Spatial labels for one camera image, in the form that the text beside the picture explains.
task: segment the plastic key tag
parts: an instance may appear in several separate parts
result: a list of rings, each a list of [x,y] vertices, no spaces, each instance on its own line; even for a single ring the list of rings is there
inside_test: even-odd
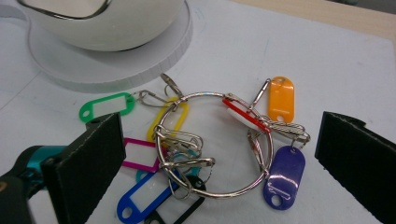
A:
[[[265,124],[261,123],[258,119],[251,117],[248,112],[243,111],[241,108],[234,105],[230,100],[223,99],[222,102],[229,107],[227,109],[229,114],[241,121],[243,124],[247,125],[249,128],[258,132],[271,132],[271,130]]]
[[[204,181],[198,176],[187,175],[187,178],[195,188],[206,190]],[[156,210],[151,212],[148,217],[145,218],[145,224],[181,224],[204,202],[204,200],[204,197],[199,197],[195,194],[183,201],[178,200],[175,197],[169,197],[163,202],[163,204],[161,204]]]
[[[172,183],[172,187],[177,189],[178,185]],[[121,197],[117,216],[122,223],[143,221],[171,194],[168,177],[163,172],[148,173]]]
[[[137,170],[155,173],[160,161],[155,144],[133,138],[124,138],[126,159],[122,165]]]
[[[294,85],[286,77],[271,80],[268,116],[272,120],[288,123],[294,119]]]
[[[280,148],[264,185],[265,201],[277,210],[289,209],[295,201],[305,167],[305,157],[296,147]]]
[[[83,122],[88,122],[115,112],[120,112],[121,115],[127,115],[132,109],[134,109],[134,97],[128,92],[120,92],[89,101],[81,107],[78,114]]]
[[[168,99],[169,103],[164,104],[164,106],[169,106],[172,104],[171,102],[174,102],[178,100],[178,97],[171,97]],[[152,139],[152,136],[154,134],[154,128],[160,121],[161,117],[163,116],[163,113],[167,107],[161,108],[160,112],[158,113],[157,117],[154,119],[154,121],[151,123],[151,126],[148,128],[148,133],[146,135],[146,140],[149,142],[154,142]],[[181,128],[181,125],[184,122],[184,119],[187,117],[187,114],[189,113],[189,105],[187,103],[181,103],[178,105],[178,109],[175,112],[172,112],[167,118],[166,121],[163,123],[164,127],[173,127],[173,131],[178,131]]]

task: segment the green key tag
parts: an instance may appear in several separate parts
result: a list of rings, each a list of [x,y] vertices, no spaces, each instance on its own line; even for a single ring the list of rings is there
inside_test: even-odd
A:
[[[79,118],[88,122],[106,114],[120,112],[129,114],[134,109],[134,97],[128,92],[121,92],[104,98],[89,101],[79,110]]]

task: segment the orange key tag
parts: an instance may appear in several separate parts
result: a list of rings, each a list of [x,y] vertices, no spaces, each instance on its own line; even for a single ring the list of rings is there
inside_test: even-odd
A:
[[[286,77],[271,80],[268,116],[272,120],[290,123],[294,118],[294,85]]]

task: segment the pink key tag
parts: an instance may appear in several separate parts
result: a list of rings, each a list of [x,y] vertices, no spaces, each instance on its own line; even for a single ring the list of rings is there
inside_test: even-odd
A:
[[[124,138],[126,159],[122,165],[137,170],[155,173],[158,171],[160,161],[154,143]]]

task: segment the blue key tag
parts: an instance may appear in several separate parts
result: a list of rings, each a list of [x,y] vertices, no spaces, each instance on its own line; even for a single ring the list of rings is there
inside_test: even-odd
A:
[[[178,185],[173,182],[172,187],[177,189]],[[119,220],[122,223],[141,222],[171,194],[168,177],[161,170],[148,173],[120,198]]]
[[[265,183],[265,201],[274,209],[289,209],[296,199],[305,167],[305,157],[300,149],[286,146],[280,148],[270,168]]]

